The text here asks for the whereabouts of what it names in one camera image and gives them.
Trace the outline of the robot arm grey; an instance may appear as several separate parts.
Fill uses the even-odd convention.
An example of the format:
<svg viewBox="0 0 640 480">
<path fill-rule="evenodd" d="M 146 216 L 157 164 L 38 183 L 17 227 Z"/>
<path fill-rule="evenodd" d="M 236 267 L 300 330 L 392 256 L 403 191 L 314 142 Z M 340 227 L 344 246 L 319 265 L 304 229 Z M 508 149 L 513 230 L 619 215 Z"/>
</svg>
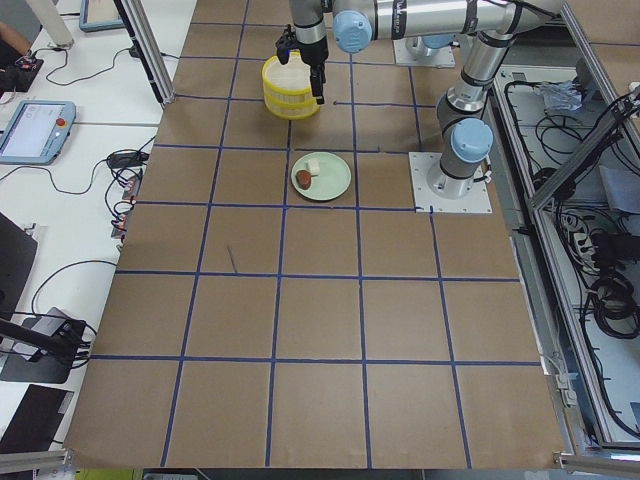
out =
<svg viewBox="0 0 640 480">
<path fill-rule="evenodd" d="M 312 95 L 324 102 L 325 62 L 329 55 L 324 15 L 333 15 L 332 31 L 339 48 L 359 53 L 376 40 L 473 35 L 461 80 L 445 99 L 455 110 L 475 113 L 514 37 L 533 30 L 562 10 L 562 1 L 291 1 L 293 23 L 276 41 L 277 58 L 285 65 L 292 51 L 309 66 Z"/>
<path fill-rule="evenodd" d="M 427 174 L 428 185 L 441 198 L 457 200 L 474 183 L 479 165 L 488 157 L 494 141 L 482 120 L 487 92 L 501 66 L 514 35 L 481 31 L 473 40 L 460 80 L 438 102 L 443 151 Z"/>
</svg>

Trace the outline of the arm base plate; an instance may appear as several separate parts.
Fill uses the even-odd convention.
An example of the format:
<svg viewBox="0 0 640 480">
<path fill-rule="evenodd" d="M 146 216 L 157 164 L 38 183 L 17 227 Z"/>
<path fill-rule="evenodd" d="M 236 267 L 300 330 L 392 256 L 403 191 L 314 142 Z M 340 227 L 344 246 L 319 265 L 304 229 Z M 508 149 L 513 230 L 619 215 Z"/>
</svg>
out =
<svg viewBox="0 0 640 480">
<path fill-rule="evenodd" d="M 452 36 L 445 36 L 440 40 L 429 40 L 426 37 L 394 40 L 395 63 L 409 67 L 453 68 L 455 59 L 452 43 Z"/>
<path fill-rule="evenodd" d="M 492 207 L 482 166 L 464 180 L 446 176 L 438 152 L 410 152 L 409 165 L 418 213 L 491 214 Z"/>
</svg>

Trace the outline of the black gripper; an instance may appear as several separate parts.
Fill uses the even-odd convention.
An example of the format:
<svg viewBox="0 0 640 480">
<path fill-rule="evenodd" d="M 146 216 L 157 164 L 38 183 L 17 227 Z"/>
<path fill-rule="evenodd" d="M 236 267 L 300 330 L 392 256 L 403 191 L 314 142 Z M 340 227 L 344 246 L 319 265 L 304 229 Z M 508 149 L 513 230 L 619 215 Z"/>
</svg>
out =
<svg viewBox="0 0 640 480">
<path fill-rule="evenodd" d="M 297 37 L 297 32 L 291 24 L 283 30 L 282 35 L 275 42 L 276 56 L 281 65 L 289 62 L 290 53 L 298 51 L 302 61 L 310 67 L 310 85 L 312 96 L 318 105 L 325 103 L 324 84 L 325 71 L 324 62 L 328 58 L 328 43 L 326 34 L 322 33 L 319 40 L 312 43 L 303 43 Z"/>
</svg>

